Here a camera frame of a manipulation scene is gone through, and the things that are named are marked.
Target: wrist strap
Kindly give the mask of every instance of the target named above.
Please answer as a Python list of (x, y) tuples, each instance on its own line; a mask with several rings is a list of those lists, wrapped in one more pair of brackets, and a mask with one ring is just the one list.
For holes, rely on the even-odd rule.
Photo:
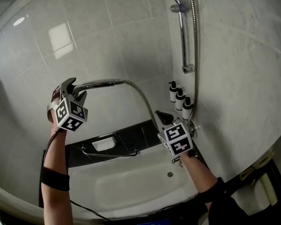
[(45, 185), (60, 190), (69, 191), (70, 190), (70, 176), (64, 175), (59, 172), (53, 171), (47, 167), (42, 168), (41, 171), (41, 182)]
[(210, 203), (217, 199), (219, 196), (223, 195), (224, 192), (225, 183), (222, 178), (218, 178), (218, 181), (212, 186), (212, 188), (203, 193), (199, 193), (198, 199), (204, 203)]

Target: chrome shower bar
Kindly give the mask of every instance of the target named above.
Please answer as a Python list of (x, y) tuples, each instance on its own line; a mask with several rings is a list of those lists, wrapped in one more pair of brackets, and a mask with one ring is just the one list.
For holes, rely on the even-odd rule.
[(181, 36), (181, 48), (182, 48), (182, 70), (185, 74), (187, 74), (194, 71), (194, 65), (186, 63), (185, 26), (184, 26), (183, 13), (186, 13), (189, 9), (184, 3), (182, 3), (181, 0), (174, 0), (174, 1), (176, 2), (176, 4), (172, 5), (170, 7), (170, 10), (173, 13), (178, 13), (180, 36)]

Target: black cable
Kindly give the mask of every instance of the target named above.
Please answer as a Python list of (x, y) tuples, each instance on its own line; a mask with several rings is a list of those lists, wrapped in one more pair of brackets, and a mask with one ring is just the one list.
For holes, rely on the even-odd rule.
[[(51, 143), (52, 143), (53, 140), (56, 138), (56, 135), (57, 135), (58, 133), (60, 133), (60, 132), (63, 132), (63, 131), (64, 131), (64, 130), (63, 130), (62, 128), (59, 128), (59, 129), (52, 135), (52, 137), (50, 138), (50, 140), (49, 140), (49, 142), (48, 142), (48, 145), (47, 145), (47, 148), (46, 148), (46, 151), (45, 151), (45, 155), (44, 155), (44, 163), (45, 163), (45, 158), (46, 158), (46, 155), (47, 155), (47, 152), (48, 152), (48, 150), (49, 150), (49, 148), (50, 148)], [(78, 206), (78, 207), (84, 208), (84, 209), (86, 209), (87, 211), (90, 211), (90, 212), (94, 213), (95, 215), (97, 215), (97, 216), (100, 217), (100, 218), (103, 218), (103, 219), (105, 219), (105, 220), (107, 220), (107, 221), (109, 221), (109, 222), (112, 222), (112, 221), (109, 220), (108, 218), (103, 217), (102, 215), (100, 215), (99, 213), (93, 211), (92, 209), (88, 209), (88, 208), (86, 208), (86, 207), (83, 207), (83, 206), (81, 206), (81, 205), (79, 205), (79, 204), (73, 202), (72, 200), (71, 200), (71, 203), (74, 204), (74, 205), (76, 205), (76, 206)]]

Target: black sleeve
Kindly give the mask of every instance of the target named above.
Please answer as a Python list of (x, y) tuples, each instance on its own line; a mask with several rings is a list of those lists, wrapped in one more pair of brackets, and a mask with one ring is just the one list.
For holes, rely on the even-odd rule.
[(211, 203), (208, 220), (210, 225), (250, 224), (249, 216), (227, 194), (222, 194)]

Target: grab bar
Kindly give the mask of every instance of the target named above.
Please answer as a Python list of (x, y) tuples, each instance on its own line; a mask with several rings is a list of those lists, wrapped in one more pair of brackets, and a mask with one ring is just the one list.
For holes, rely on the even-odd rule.
[(86, 155), (86, 156), (93, 156), (93, 157), (110, 157), (110, 158), (120, 158), (120, 157), (135, 157), (139, 151), (137, 149), (134, 150), (135, 154), (128, 154), (128, 155), (112, 155), (112, 154), (98, 154), (98, 153), (86, 153), (85, 147), (81, 147), (81, 151)]
[(180, 0), (174, 1), (176, 2), (176, 5), (172, 5), (170, 7), (170, 10), (173, 13), (178, 13), (182, 47), (182, 70), (185, 74), (187, 74), (194, 71), (194, 65), (186, 63), (185, 26), (183, 13), (186, 13), (188, 11), (188, 7), (185, 6)]

